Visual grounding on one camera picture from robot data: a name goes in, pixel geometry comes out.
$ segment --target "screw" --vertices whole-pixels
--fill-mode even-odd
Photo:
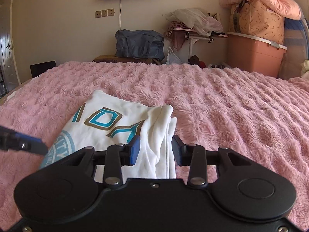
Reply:
[[[190,180],[191,184],[196,186],[201,186],[206,183],[206,181],[201,177],[194,177]]]
[[[278,232],[288,232],[288,231],[289,231],[288,228],[285,226],[278,228]]]
[[[109,185],[117,185],[120,183],[120,179],[117,177],[107,177],[105,182]]]
[[[32,232],[30,227],[23,227],[23,232]]]
[[[158,188],[158,187],[160,187],[160,185],[159,185],[158,183],[152,183],[152,184],[151,184],[151,187],[152,187],[152,188]]]

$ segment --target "wall outlet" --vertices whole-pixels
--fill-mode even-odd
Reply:
[[[108,15],[109,15],[108,9],[102,11],[102,17],[107,17]]]
[[[102,11],[96,11],[95,12],[95,18],[99,18],[99,17],[102,17]]]
[[[114,16],[115,15],[115,9],[108,9],[108,15]]]

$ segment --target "fur texture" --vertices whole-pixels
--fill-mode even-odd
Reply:
[[[147,106],[170,104],[178,118],[176,133],[184,142],[208,150],[230,147],[286,177],[297,189],[289,218],[309,228],[309,82],[239,69],[69,62],[32,80],[0,107],[0,125],[51,146],[96,89]],[[3,229],[20,218],[14,187],[41,160],[24,152],[0,152]],[[213,167],[209,174],[214,181]],[[177,176],[186,180],[188,168],[177,168]]]

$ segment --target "door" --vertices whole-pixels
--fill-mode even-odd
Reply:
[[[4,0],[0,6],[0,44],[2,58],[0,58],[3,78],[8,91],[20,85],[15,64],[12,32],[12,5],[13,0]]]

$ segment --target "power cord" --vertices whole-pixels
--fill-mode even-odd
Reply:
[[[121,0],[120,0],[120,13],[119,13],[119,28],[121,30]]]

